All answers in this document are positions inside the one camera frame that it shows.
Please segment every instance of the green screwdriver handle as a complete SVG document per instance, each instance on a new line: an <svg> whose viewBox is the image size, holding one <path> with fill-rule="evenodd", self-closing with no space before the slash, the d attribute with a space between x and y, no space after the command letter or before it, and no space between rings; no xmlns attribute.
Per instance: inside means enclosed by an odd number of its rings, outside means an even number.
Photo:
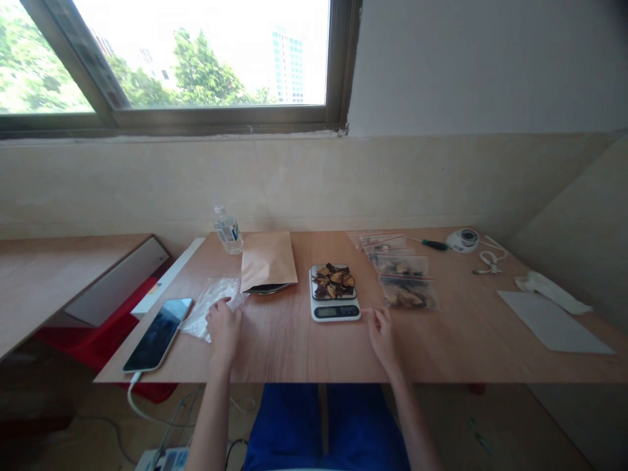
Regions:
<svg viewBox="0 0 628 471"><path fill-rule="evenodd" d="M421 243L422 243L423 245L427 245L428 247L432 247L433 249L436 249L436 250L442 250L442 251L445 251L445 250L447 250L447 249L449 248L449 245L447 245L447 244L445 244L445 243L442 243L442 242L436 242L436 241L429 241L429 240L427 240L427 239L423 239L423 240L421 241Z"/></svg>

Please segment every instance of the red chair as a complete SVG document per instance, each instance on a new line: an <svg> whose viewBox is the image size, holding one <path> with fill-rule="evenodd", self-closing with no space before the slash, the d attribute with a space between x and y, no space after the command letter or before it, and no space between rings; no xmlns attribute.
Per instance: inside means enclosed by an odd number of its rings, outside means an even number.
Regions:
<svg viewBox="0 0 628 471"><path fill-rule="evenodd" d="M35 337L99 372L139 322L131 311L157 281L157 278L148 278L100 327L43 327L39 329ZM128 383L116 384L123 389L129 387ZM138 383L133 388L133 392L159 404L170 397L177 385L176 383Z"/></svg>

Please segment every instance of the table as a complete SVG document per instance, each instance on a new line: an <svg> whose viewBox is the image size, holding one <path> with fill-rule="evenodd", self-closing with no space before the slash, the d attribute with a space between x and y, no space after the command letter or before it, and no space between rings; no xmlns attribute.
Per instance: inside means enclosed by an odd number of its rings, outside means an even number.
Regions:
<svg viewBox="0 0 628 471"><path fill-rule="evenodd" d="M0 359L149 237L0 241Z"/></svg>
<svg viewBox="0 0 628 471"><path fill-rule="evenodd" d="M402 230L411 237L444 241L457 228ZM514 277L529 268L513 256L499 262L500 275L473 275L484 268L478 253L439 252L415 245L429 257L429 274L443 311L394 311L398 343L416 383L614 383L628 381L628 340L598 316L577 317L617 355L556 353L547 350L496 290L517 291ZM375 271L345 232L293 232L299 283L271 296L252 295L237 349L233 382L387 382L372 351L366 319L316 323L310 315L311 265L351 267L362 307L383 305ZM164 301L198 299L212 277L238 276L241 256L227 255L210 235L96 377L129 381L122 366ZM163 366L142 381L204 383L212 345L180 334Z"/></svg>

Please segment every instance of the white cloth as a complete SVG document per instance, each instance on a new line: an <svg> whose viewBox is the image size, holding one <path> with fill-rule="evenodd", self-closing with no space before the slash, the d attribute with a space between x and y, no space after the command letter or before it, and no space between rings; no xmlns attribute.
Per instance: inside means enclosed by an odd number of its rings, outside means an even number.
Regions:
<svg viewBox="0 0 628 471"><path fill-rule="evenodd" d="M521 291L541 293L570 314L581 315L593 311L591 306L581 303L552 280L535 271L526 277L515 277L515 283Z"/></svg>

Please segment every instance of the blue pants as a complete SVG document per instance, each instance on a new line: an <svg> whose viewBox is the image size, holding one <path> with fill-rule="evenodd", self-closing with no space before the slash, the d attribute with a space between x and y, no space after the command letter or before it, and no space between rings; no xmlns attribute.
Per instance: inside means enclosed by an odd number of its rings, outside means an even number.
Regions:
<svg viewBox="0 0 628 471"><path fill-rule="evenodd" d="M323 456L318 385L267 384L244 469L410 469L379 385L327 385L327 404L329 454Z"/></svg>

